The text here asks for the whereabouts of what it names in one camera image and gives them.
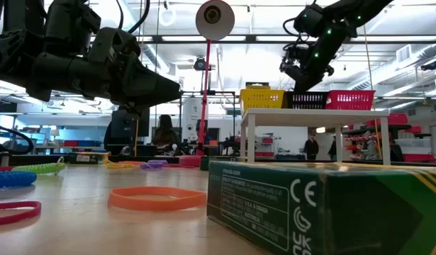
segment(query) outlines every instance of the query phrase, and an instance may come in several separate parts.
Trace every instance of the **lamp shade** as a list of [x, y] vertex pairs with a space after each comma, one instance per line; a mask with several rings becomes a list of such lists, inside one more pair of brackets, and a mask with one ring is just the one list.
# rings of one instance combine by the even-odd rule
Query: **lamp shade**
[[59, 130], [51, 130], [50, 131], [50, 135], [52, 135], [52, 136], [59, 136], [60, 135], [60, 131]]

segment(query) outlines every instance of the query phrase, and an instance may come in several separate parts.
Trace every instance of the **computer monitor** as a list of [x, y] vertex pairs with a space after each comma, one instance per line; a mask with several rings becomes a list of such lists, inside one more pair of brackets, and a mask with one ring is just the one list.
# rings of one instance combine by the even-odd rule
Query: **computer monitor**
[[137, 119], [139, 119], [138, 137], [147, 137], [150, 126], [149, 108], [142, 112], [140, 118], [134, 113], [128, 113], [126, 110], [112, 112], [111, 137], [134, 137]]

